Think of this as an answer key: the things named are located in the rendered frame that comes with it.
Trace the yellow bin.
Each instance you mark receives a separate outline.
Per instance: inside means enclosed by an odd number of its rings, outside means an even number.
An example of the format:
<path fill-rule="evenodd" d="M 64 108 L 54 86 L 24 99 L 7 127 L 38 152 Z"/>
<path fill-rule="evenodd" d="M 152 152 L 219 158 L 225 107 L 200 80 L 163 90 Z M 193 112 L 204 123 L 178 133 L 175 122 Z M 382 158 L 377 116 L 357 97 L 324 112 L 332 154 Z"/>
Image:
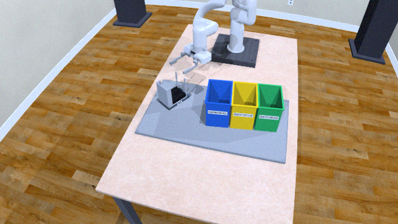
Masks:
<path fill-rule="evenodd" d="M 233 81 L 231 106 L 230 128 L 253 130 L 258 108 L 257 83 Z"/>

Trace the blue open bin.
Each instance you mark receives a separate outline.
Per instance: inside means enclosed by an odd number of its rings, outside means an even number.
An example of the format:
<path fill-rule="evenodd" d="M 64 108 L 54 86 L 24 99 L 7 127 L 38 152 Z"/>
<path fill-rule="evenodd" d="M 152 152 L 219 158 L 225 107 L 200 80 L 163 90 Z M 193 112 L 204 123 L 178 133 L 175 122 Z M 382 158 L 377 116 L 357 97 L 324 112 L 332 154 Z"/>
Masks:
<path fill-rule="evenodd" d="M 233 81 L 209 79 L 206 93 L 206 126 L 227 127 Z"/>

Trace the green bin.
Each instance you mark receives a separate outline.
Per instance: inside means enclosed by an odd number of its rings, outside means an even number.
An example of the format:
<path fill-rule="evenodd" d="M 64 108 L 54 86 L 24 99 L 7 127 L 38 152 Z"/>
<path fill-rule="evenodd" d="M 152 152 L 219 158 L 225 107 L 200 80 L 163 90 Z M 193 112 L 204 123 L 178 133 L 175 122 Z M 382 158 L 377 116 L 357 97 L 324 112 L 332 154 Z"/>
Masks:
<path fill-rule="evenodd" d="M 257 89 L 258 108 L 254 119 L 254 130 L 276 132 L 284 111 L 282 86 L 258 83 Z"/>

